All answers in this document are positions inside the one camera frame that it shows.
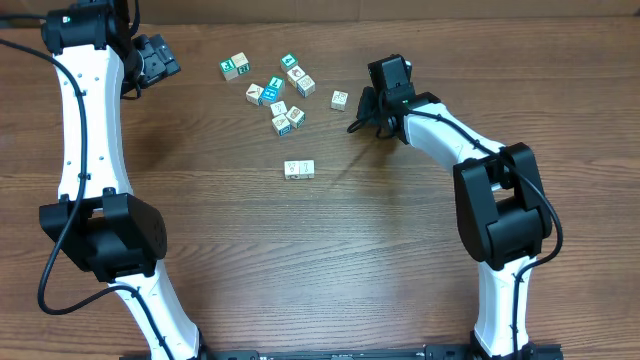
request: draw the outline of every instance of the small cube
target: small cube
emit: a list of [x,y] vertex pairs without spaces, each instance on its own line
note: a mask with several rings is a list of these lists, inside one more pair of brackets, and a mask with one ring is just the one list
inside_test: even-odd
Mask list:
[[286,117],[291,125],[297,129],[300,127],[300,125],[302,125],[304,120],[307,118],[307,115],[304,113],[304,111],[298,109],[295,106],[292,106],[289,112],[287,112]]
[[233,65],[235,65],[238,69],[238,75],[242,75],[251,70],[251,67],[249,66],[249,60],[246,56],[244,56],[244,53],[232,56],[231,61],[233,61]]
[[302,79],[306,74],[300,68],[300,66],[296,65],[291,70],[287,71],[287,80],[294,87],[298,86],[298,80]]
[[260,95],[260,103],[264,106],[269,106],[278,101],[278,89],[267,86],[262,95]]
[[284,79],[278,76],[272,76],[269,80],[269,86],[278,90],[278,99],[284,95]]
[[220,70],[222,70],[222,75],[227,81],[238,77],[238,69],[231,59],[220,62]]
[[313,179],[315,177],[315,166],[313,160],[299,162],[300,179]]
[[298,80],[298,91],[302,96],[308,97],[316,91],[316,83],[309,75],[305,75],[302,79]]
[[284,104],[284,101],[278,101],[275,104],[271,104],[271,112],[273,113],[273,117],[278,115],[287,113],[287,105]]
[[273,120],[273,128],[276,129],[278,135],[282,136],[291,131],[291,124],[289,124],[289,120],[284,115],[278,115]]
[[262,105],[262,98],[260,95],[262,95],[263,91],[264,89],[261,86],[251,84],[251,86],[249,86],[249,90],[247,90],[247,100],[258,106]]
[[347,97],[349,94],[343,93],[342,91],[334,91],[333,97],[331,98],[331,108],[344,111],[347,106]]
[[299,161],[284,162],[284,178],[300,179],[300,162]]
[[288,53],[282,59],[280,59],[280,68],[284,72],[291,70],[296,65],[298,65],[298,59],[293,56],[292,53]]

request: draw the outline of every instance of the wooden block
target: wooden block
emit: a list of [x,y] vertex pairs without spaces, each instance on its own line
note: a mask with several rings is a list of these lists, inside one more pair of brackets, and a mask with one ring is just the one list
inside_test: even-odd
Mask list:
[[262,105],[262,98],[260,95],[262,95],[263,91],[264,89],[261,86],[251,84],[251,86],[249,86],[249,90],[247,90],[247,100],[258,106]]
[[272,76],[271,80],[269,80],[269,87],[275,88],[278,90],[277,99],[279,100],[282,95],[284,95],[284,79],[278,76]]
[[307,115],[304,113],[304,111],[298,109],[295,106],[292,106],[291,109],[289,109],[289,112],[287,112],[286,117],[291,125],[297,129],[306,120]]
[[296,65],[298,65],[298,59],[293,56],[292,53],[288,53],[282,59],[280,59],[280,68],[284,72],[291,70]]
[[278,115],[287,113],[287,105],[284,104],[284,101],[278,101],[275,104],[271,104],[271,112],[273,113],[273,117]]
[[238,77],[238,68],[236,68],[231,59],[220,62],[220,70],[222,70],[222,75],[227,81]]
[[273,120],[273,128],[276,129],[278,135],[282,136],[291,131],[291,124],[289,124],[289,120],[284,115],[278,115]]
[[309,75],[305,75],[302,79],[298,80],[298,91],[302,96],[308,97],[316,91],[316,83]]
[[249,66],[249,60],[247,59],[246,56],[244,56],[244,53],[240,53],[232,56],[231,61],[233,61],[233,64],[238,69],[238,75],[242,75],[244,73],[249,72],[249,70],[251,70],[251,66]]
[[300,179],[300,162],[299,161],[284,162],[284,178]]
[[333,97],[331,98],[331,108],[344,111],[347,106],[347,97],[349,94],[343,93],[342,91],[334,91]]
[[304,160],[299,162],[300,179],[313,179],[315,177],[315,164],[313,160]]
[[267,86],[260,95],[262,105],[269,106],[278,101],[278,89]]
[[306,74],[300,68],[300,66],[296,65],[291,70],[287,71],[287,80],[294,87],[298,87],[298,80],[302,79]]

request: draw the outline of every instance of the wooden table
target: wooden table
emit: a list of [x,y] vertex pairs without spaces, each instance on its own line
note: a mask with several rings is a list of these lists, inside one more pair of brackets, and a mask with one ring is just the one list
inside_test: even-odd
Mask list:
[[[537,269],[527,327],[567,359],[640,351],[640,22],[634,18],[143,27],[182,72],[122,103],[136,196],[169,232],[167,267],[214,349],[320,350],[465,343],[477,317],[476,263],[459,240],[452,180],[432,159],[374,130],[345,132],[367,63],[400,53],[418,91],[505,144],[525,142],[564,225],[561,255]],[[3,38],[44,50],[37,30]],[[244,51],[252,70],[224,81]],[[317,82],[285,100],[308,120],[279,138],[250,83],[294,52]],[[117,359],[146,343],[116,296],[64,317],[36,287],[52,242],[38,206],[56,201],[60,93],[52,66],[0,56],[0,358]],[[329,109],[334,90],[346,112]],[[283,161],[316,178],[284,181]],[[545,242],[544,251],[554,245]],[[104,287],[65,257],[47,299],[62,307]]]

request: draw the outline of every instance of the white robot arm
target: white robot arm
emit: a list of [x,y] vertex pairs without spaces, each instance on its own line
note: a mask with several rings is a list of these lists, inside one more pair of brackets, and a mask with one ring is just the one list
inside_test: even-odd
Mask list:
[[[491,141],[479,135],[471,128],[453,117],[442,103],[426,104],[415,111],[440,115],[455,122],[469,135],[477,139],[485,147],[500,152],[501,143]],[[409,145],[424,151],[434,158],[444,169],[453,172],[453,166],[467,159],[482,159],[486,153],[477,149],[458,132],[443,122],[420,115],[404,117],[404,129]],[[499,184],[493,190],[501,189]],[[511,331],[511,309],[513,309],[514,276],[524,266],[534,262],[535,257],[524,256],[505,264],[504,269],[496,271],[486,262],[478,263],[479,272],[479,311],[478,321],[474,327],[475,336],[490,357],[507,356],[514,353]],[[518,349],[521,350],[529,342],[525,328],[527,305],[527,289],[531,271],[527,271],[520,284],[518,299]]]
[[[411,63],[402,56],[368,67],[373,88],[363,91],[354,125],[361,126],[361,119],[376,122],[377,117],[381,130],[433,157],[454,177],[458,231],[478,261],[479,314],[472,350],[482,359],[532,353],[525,327],[530,269],[542,240],[551,233],[549,209],[523,186],[526,176],[544,196],[533,152],[524,144],[505,147],[486,139],[434,95],[416,95]],[[503,188],[514,188],[514,196],[496,203],[493,191]],[[516,290],[517,276],[521,281]]]
[[[88,162],[83,199],[98,199],[104,189],[111,195],[133,195],[124,164],[120,131],[120,95],[124,63],[107,46],[96,50],[93,45],[67,47],[54,58],[72,74],[84,92],[87,112]],[[58,70],[64,115],[64,164],[58,197],[75,200],[80,172],[80,114],[73,88]],[[147,276],[143,273],[116,276],[108,286],[128,285],[137,289],[149,308],[155,323],[176,360],[193,359],[200,351],[199,330],[185,314],[171,285],[163,260]],[[153,360],[169,360],[155,337],[146,314],[128,291],[116,291],[124,300],[144,334]]]

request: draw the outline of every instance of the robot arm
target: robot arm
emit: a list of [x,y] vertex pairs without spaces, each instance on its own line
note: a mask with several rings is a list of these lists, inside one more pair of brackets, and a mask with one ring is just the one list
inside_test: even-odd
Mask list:
[[[121,26],[128,23],[128,13],[118,12],[126,9],[124,1],[81,1],[77,7],[50,12],[42,29],[55,59],[76,76],[87,114],[89,177],[83,215],[62,249],[81,270],[93,271],[109,287],[126,285],[138,290],[172,358],[192,359],[201,351],[199,330],[182,309],[162,260],[166,253],[162,216],[133,196],[120,128],[121,95],[134,88],[139,92],[179,71],[179,66],[159,35],[131,40],[123,30],[126,26]],[[96,20],[100,18],[115,26],[101,24]],[[60,202],[40,210],[42,227],[54,241],[68,218],[70,204],[76,201],[81,161],[76,95],[60,70],[58,79],[64,125]],[[96,212],[103,216],[92,217]],[[138,323],[152,359],[168,360],[140,303],[128,291],[116,293]]]
[[[542,239],[550,234],[549,215],[539,199],[522,186],[520,179],[478,149],[469,137],[510,159],[542,189],[533,153],[524,144],[505,148],[479,135],[451,115],[430,93],[416,96],[409,81],[411,64],[399,55],[369,64],[369,73],[374,91],[365,89],[359,117],[379,111],[383,114],[382,128],[433,157],[454,177],[458,230],[465,248],[479,263],[479,314],[471,336],[475,352],[481,354],[482,359],[529,352],[531,344],[525,329],[525,314],[531,271],[524,274],[518,289],[517,349],[514,349],[512,335],[514,278],[521,269],[536,261]],[[377,104],[378,109],[366,109],[366,104],[372,103]],[[449,120],[468,137],[428,115]],[[493,191],[503,188],[515,188],[514,196],[496,203]]]
[[[442,103],[427,104],[415,109],[433,115],[441,115],[456,122],[468,134],[478,139],[487,148],[499,152],[504,145],[486,139],[447,111]],[[475,148],[468,140],[460,136],[450,126],[419,115],[404,117],[404,129],[409,145],[424,151],[434,158],[449,173],[453,166],[467,159],[482,159],[487,156]],[[492,190],[501,189],[494,184]],[[535,257],[524,256],[505,264],[504,269],[494,270],[486,262],[478,264],[479,273],[479,311],[474,335],[484,352],[489,356],[507,356],[512,354],[513,341],[511,331],[511,310],[513,309],[514,275],[524,266],[535,261]],[[518,344],[519,349],[529,342],[525,328],[527,289],[531,271],[523,276],[518,299]]]

